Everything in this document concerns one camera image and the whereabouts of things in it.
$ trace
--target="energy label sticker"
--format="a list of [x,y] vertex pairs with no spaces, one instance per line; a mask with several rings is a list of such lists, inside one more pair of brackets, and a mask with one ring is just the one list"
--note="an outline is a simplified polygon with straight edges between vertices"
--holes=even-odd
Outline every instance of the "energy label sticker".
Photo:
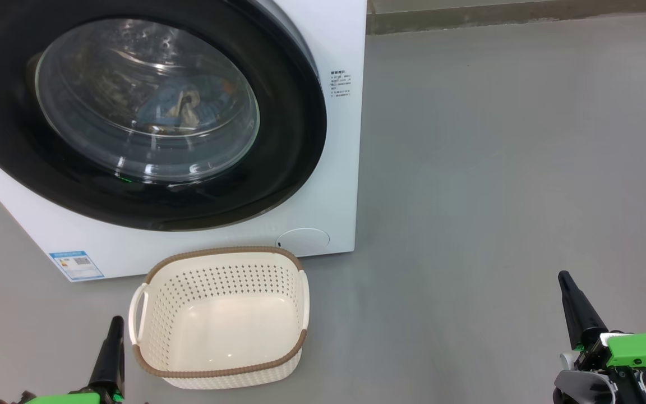
[[49,255],[72,281],[103,278],[103,273],[84,251],[54,252]]

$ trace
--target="concrete floor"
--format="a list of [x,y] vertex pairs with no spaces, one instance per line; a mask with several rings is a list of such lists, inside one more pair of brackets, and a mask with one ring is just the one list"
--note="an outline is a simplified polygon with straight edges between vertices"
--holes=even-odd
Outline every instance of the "concrete floor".
[[[551,402],[556,274],[646,332],[646,16],[369,38],[357,250],[305,259],[290,378],[127,402]],[[141,278],[71,284],[0,207],[0,398],[87,383]]]

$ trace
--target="washing machine door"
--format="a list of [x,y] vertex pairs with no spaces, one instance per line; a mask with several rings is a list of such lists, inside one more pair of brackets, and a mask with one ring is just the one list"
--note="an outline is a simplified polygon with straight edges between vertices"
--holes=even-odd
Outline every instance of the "washing machine door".
[[240,222],[320,158],[315,67],[247,0],[0,0],[0,168],[150,230]]

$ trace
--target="laundry basket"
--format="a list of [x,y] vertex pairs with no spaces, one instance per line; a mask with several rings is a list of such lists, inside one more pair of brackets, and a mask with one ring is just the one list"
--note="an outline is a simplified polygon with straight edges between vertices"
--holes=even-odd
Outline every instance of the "laundry basket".
[[128,332],[139,365],[174,386],[243,388],[294,371],[309,310],[308,279],[288,251],[196,251],[151,270],[131,300]]

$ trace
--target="front-loading washing machine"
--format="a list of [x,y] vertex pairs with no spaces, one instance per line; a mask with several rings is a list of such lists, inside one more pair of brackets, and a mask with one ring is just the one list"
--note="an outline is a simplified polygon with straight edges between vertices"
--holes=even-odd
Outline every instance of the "front-loading washing machine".
[[70,281],[354,248],[364,0],[0,0],[0,202]]

